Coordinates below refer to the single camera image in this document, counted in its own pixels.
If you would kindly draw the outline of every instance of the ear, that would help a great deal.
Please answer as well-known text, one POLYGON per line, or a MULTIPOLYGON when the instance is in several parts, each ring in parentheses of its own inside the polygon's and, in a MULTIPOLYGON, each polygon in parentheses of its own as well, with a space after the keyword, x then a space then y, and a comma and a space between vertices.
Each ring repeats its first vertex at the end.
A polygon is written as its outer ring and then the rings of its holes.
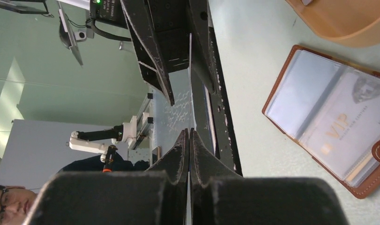
POLYGON ((6 188, 26 189, 23 186, 5 186, 6 188))

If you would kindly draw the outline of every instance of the orange plastic container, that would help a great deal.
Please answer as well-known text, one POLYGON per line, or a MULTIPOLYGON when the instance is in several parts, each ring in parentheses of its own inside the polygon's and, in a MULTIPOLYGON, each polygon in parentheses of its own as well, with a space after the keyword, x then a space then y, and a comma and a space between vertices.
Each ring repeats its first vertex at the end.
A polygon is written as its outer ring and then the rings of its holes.
POLYGON ((348 47, 380 43, 380 0, 286 0, 319 37, 348 47))

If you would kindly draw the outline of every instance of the tabletop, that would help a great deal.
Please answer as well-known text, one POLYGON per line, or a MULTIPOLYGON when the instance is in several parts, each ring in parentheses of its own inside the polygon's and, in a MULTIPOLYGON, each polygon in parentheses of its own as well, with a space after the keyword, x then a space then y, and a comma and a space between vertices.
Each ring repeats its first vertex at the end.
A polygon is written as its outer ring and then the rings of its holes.
POLYGON ((316 36, 284 0, 209 0, 245 177, 319 177, 352 225, 380 225, 380 188, 355 198, 283 135, 261 109, 293 45, 380 71, 380 44, 349 48, 316 36))

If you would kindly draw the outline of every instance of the eyeglasses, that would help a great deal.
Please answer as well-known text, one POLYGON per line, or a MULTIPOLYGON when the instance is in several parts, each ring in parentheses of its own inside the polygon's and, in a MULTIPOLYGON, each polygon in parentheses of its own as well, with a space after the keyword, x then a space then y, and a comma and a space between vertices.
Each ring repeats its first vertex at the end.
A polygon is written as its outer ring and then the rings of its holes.
POLYGON ((10 222, 12 217, 10 217, 5 210, 7 206, 15 202, 15 199, 16 194, 12 191, 9 191, 9 188, 4 188, 2 190, 0 198, 0 225, 7 224, 10 222))

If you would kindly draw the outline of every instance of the nose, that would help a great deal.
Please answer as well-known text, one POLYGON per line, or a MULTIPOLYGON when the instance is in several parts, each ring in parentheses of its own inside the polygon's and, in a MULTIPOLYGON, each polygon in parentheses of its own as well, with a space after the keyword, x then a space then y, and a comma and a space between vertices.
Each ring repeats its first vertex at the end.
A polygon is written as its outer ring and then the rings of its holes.
POLYGON ((22 204, 20 201, 12 202, 11 204, 7 205, 5 208, 5 211, 17 213, 22 208, 22 204))

